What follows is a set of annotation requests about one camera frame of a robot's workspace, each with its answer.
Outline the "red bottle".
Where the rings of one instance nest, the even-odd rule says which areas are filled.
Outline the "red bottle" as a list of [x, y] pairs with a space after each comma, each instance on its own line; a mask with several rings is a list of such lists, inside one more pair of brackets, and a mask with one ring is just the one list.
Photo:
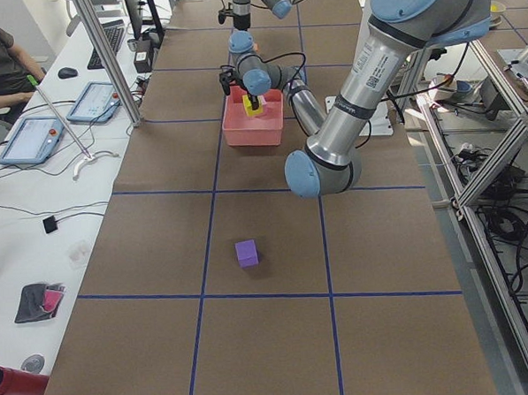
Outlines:
[[0, 395], [44, 395], [49, 377], [0, 366]]

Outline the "black computer mouse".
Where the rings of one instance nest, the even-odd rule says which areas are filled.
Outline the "black computer mouse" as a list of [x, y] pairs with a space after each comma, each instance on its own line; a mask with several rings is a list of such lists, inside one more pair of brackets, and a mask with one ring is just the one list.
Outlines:
[[57, 72], [57, 76], [62, 80], [75, 78], [78, 74], [79, 72], [71, 67], [62, 67]]

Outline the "pink plastic bin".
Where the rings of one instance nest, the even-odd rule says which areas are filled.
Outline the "pink plastic bin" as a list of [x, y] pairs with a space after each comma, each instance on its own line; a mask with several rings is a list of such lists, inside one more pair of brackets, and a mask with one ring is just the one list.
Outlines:
[[284, 112], [283, 95], [279, 90], [270, 90], [263, 97], [273, 104], [271, 118], [248, 117], [242, 104], [245, 91], [232, 87], [226, 98], [222, 132], [230, 146], [278, 146], [281, 143]]

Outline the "grey and pink cloth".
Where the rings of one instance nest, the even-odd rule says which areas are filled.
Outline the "grey and pink cloth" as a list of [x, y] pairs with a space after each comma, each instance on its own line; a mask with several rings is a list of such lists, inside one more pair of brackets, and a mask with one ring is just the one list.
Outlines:
[[63, 284], [34, 283], [22, 288], [15, 323], [46, 321], [56, 316], [64, 298]]

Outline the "purple foam block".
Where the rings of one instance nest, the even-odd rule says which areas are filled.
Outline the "purple foam block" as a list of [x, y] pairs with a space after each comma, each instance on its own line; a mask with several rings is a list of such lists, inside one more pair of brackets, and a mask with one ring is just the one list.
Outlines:
[[236, 242], [234, 249], [236, 250], [238, 264], [242, 268], [256, 266], [259, 263], [256, 242], [253, 239]]

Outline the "metal rod on stand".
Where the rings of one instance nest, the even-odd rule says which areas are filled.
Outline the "metal rod on stand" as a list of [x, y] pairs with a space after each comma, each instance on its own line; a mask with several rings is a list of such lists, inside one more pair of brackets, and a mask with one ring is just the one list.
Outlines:
[[67, 131], [68, 134], [71, 135], [73, 142], [78, 146], [78, 148], [80, 149], [80, 152], [82, 153], [82, 158], [73, 166], [73, 181], [77, 181], [79, 179], [80, 172], [84, 168], [84, 166], [95, 163], [98, 158], [119, 157], [119, 153], [115, 153], [109, 150], [100, 150], [92, 154], [88, 150], [88, 148], [83, 144], [80, 138], [77, 136], [75, 131], [71, 128], [71, 125], [68, 122], [68, 120], [62, 115], [62, 113], [59, 110], [57, 110], [54, 102], [52, 102], [49, 99], [49, 97], [46, 95], [45, 91], [42, 90], [42, 87], [38, 84], [34, 76], [32, 74], [28, 74], [27, 80], [35, 88], [35, 91], [44, 100], [44, 102], [48, 104], [50, 110], [53, 112], [54, 115], [56, 115], [58, 120], [63, 124], [65, 130]]

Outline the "yellow foam block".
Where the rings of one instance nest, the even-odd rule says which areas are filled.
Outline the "yellow foam block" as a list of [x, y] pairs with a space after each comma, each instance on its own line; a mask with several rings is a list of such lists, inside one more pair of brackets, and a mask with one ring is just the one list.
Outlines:
[[242, 104], [248, 117], [257, 117], [264, 112], [264, 98], [262, 96], [244, 94]]

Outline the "small black square puck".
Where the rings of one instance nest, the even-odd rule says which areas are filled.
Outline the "small black square puck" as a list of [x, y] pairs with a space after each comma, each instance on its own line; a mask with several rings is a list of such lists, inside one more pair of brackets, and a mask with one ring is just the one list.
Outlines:
[[48, 216], [42, 220], [43, 229], [46, 234], [50, 234], [58, 230], [58, 220], [53, 216]]

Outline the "aluminium frame post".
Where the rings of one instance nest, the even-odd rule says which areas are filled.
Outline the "aluminium frame post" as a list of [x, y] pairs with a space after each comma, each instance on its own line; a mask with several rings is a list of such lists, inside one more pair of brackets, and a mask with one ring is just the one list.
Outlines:
[[73, 4], [86, 29], [89, 40], [101, 58], [102, 65], [108, 73], [111, 84], [116, 89], [122, 107], [131, 120], [132, 126], [138, 127], [142, 121], [141, 113], [121, 71], [115, 52], [110, 46], [99, 18], [96, 16], [93, 4], [90, 0], [73, 0]]

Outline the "far teach pendant tablet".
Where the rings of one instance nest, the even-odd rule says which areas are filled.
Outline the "far teach pendant tablet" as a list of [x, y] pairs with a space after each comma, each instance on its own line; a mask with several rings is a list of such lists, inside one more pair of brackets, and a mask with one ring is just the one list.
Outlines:
[[89, 82], [65, 118], [71, 123], [104, 124], [112, 118], [121, 104], [110, 82]]

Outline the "near teach pendant tablet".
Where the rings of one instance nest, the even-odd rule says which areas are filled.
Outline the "near teach pendant tablet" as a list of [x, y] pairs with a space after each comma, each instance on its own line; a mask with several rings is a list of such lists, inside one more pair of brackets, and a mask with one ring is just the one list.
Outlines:
[[63, 131], [56, 117], [21, 119], [0, 155], [0, 164], [43, 163], [53, 154]]

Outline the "grey round lid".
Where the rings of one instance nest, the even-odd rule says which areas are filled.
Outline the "grey round lid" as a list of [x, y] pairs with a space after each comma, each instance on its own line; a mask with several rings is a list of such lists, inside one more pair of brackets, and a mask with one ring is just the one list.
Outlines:
[[42, 369], [45, 365], [45, 358], [41, 354], [32, 354], [28, 356], [20, 365], [22, 371], [31, 373], [31, 374], [41, 374]]

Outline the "teach pendant tablet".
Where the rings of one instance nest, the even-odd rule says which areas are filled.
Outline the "teach pendant tablet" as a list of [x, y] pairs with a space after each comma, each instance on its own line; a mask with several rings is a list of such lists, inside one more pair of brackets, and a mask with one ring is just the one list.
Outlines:
[[65, 118], [71, 123], [104, 124], [112, 118], [121, 104], [110, 82], [89, 82]]
[[63, 131], [56, 117], [21, 119], [0, 155], [0, 164], [43, 163], [53, 154]]

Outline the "pink foam block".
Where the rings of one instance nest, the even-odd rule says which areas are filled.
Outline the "pink foam block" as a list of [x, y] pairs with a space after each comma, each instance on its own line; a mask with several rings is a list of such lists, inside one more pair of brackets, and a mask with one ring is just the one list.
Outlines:
[[274, 116], [273, 104], [271, 101], [265, 99], [262, 95], [260, 96], [260, 118], [271, 118]]

